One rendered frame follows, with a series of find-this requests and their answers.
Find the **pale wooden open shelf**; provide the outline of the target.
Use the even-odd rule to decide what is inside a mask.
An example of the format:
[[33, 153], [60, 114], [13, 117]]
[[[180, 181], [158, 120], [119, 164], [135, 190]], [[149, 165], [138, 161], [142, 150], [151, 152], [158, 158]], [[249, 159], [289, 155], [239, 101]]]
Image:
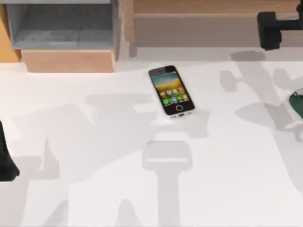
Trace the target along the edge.
[[257, 14], [297, 18], [300, 0], [121, 0], [125, 45], [143, 61], [227, 60], [234, 52], [261, 54]]

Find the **dark green mouse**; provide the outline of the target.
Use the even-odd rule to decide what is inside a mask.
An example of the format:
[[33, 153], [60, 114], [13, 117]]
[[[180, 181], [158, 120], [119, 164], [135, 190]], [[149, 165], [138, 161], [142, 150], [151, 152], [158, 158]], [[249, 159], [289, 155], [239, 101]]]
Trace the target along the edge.
[[283, 105], [284, 128], [303, 129], [303, 87], [295, 90]]

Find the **pale wooden drawer front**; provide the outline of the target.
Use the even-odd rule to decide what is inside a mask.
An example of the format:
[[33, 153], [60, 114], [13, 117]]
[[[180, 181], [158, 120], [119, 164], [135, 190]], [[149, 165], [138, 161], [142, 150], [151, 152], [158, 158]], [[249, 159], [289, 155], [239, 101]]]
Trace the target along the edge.
[[116, 53], [113, 50], [22, 50], [29, 72], [113, 72]]

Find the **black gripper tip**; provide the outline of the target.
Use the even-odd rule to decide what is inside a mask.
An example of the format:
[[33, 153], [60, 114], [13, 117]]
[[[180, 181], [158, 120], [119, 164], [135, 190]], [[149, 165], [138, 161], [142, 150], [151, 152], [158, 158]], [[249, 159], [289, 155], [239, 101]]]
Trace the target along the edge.
[[2, 122], [0, 121], [0, 182], [12, 182], [20, 175], [20, 170], [10, 156]]

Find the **white smartphone with lit screen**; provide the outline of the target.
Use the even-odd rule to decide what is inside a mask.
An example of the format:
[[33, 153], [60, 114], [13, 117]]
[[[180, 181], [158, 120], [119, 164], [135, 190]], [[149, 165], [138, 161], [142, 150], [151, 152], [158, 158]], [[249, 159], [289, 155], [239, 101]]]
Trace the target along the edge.
[[167, 117], [182, 117], [195, 110], [192, 97], [175, 66], [154, 68], [148, 71], [148, 75]]

